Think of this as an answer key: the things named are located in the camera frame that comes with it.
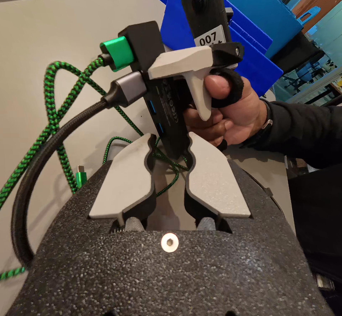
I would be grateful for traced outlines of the person's right forearm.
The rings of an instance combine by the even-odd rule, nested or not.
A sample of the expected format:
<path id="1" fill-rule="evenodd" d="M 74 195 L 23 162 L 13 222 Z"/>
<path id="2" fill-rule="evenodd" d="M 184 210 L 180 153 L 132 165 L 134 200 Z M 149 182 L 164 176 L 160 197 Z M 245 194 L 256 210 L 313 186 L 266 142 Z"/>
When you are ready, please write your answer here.
<path id="1" fill-rule="evenodd" d="M 324 169 L 342 163 L 342 107 L 269 102 L 273 125 L 242 147 L 279 152 Z"/>

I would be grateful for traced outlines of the grey desk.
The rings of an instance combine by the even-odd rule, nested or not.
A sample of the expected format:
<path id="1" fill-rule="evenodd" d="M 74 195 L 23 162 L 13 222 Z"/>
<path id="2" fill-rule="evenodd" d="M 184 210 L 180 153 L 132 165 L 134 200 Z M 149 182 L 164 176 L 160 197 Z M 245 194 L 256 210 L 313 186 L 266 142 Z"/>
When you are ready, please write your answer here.
<path id="1" fill-rule="evenodd" d="M 1 2 L 1 188 L 47 124 L 43 77 L 56 60 L 80 70 L 100 54 L 102 41 L 126 26 L 155 20 L 160 0 L 12 0 Z M 90 178 L 102 164 L 112 136 L 138 134 L 114 110 L 85 123 L 65 143 L 72 169 L 84 165 Z M 11 244 L 15 187 L 1 208 L 1 272 L 20 266 Z M 32 196 L 28 233 L 36 250 L 52 220 L 71 197 L 57 154 L 42 172 Z"/>

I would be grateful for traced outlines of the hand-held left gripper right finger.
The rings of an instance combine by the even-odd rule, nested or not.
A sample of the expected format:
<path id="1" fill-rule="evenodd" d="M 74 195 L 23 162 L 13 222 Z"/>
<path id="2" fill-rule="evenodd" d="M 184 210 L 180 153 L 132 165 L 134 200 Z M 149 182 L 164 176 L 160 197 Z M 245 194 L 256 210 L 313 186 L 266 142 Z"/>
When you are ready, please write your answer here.
<path id="1" fill-rule="evenodd" d="M 184 206 L 197 223 L 212 218 L 248 219 L 250 209 L 226 156 L 194 132 L 189 132 L 189 171 L 185 181 Z"/>

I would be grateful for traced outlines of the black braided cable grey plugs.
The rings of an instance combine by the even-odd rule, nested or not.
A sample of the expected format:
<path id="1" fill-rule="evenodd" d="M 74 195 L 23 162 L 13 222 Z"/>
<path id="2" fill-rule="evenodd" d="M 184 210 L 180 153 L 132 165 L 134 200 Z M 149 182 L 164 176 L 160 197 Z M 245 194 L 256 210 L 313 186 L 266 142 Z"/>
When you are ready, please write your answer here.
<path id="1" fill-rule="evenodd" d="M 28 207 L 37 179 L 52 154 L 62 145 L 63 141 L 69 135 L 90 118 L 104 109 L 117 106 L 126 108 L 139 100 L 146 91 L 145 83 L 139 71 L 113 81 L 106 96 L 63 125 L 34 157 L 17 190 L 11 218 L 12 245 L 17 259 L 25 270 L 29 270 L 34 259 L 34 253 L 29 243 L 27 231 Z"/>

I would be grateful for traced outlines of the person's black clothing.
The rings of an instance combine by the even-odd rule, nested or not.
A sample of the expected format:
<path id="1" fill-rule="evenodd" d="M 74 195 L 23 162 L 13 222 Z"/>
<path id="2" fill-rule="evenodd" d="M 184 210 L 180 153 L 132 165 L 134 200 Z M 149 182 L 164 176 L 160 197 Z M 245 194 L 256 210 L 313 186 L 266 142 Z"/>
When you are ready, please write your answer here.
<path id="1" fill-rule="evenodd" d="M 334 289 L 320 291 L 335 315 L 341 315 L 342 183 L 341 164 L 289 179 L 294 226 L 315 278 Z"/>

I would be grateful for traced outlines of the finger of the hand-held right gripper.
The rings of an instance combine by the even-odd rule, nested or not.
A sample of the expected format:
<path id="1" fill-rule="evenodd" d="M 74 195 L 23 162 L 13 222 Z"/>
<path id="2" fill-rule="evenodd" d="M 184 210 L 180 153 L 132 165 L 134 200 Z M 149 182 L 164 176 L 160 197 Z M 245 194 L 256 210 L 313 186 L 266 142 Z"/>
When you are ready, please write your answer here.
<path id="1" fill-rule="evenodd" d="M 190 71 L 210 68 L 212 65 L 212 48 L 196 46 L 160 54 L 148 69 L 148 76 L 151 80 L 173 77 Z"/>

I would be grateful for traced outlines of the person's right hand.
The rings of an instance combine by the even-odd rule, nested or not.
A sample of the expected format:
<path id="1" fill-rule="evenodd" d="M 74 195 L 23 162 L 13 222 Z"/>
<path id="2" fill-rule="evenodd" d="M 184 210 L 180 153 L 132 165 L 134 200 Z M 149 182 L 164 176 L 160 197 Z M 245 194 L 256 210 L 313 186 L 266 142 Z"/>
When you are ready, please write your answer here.
<path id="1" fill-rule="evenodd" d="M 225 139 L 228 145 L 240 144 L 254 136 L 266 123 L 267 107 L 242 77 L 242 97 L 235 104 L 212 110 L 207 121 L 200 118 L 196 109 L 187 108 L 183 117 L 188 131 L 217 147 Z"/>

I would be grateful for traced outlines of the dark wristband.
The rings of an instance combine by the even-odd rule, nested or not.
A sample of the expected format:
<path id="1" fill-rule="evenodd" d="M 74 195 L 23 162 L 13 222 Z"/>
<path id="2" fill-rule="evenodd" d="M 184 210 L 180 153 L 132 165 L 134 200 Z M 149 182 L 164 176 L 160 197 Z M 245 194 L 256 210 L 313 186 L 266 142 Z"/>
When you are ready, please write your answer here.
<path id="1" fill-rule="evenodd" d="M 266 106 L 266 119 L 265 119 L 265 123 L 261 127 L 261 130 L 266 131 L 270 127 L 272 127 L 272 125 L 273 125 L 273 114 L 272 114 L 269 102 L 267 100 L 265 100 L 265 99 L 260 99 L 260 100 Z"/>

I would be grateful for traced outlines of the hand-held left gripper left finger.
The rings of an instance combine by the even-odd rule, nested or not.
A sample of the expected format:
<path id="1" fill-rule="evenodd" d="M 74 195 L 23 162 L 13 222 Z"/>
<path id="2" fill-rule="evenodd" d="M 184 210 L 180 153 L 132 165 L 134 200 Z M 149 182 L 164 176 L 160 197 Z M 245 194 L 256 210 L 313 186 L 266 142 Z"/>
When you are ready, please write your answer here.
<path id="1" fill-rule="evenodd" d="M 155 134 L 145 134 L 127 145 L 112 160 L 89 212 L 90 219 L 116 219 L 124 226 L 130 217 L 147 226 L 156 208 L 152 170 Z"/>

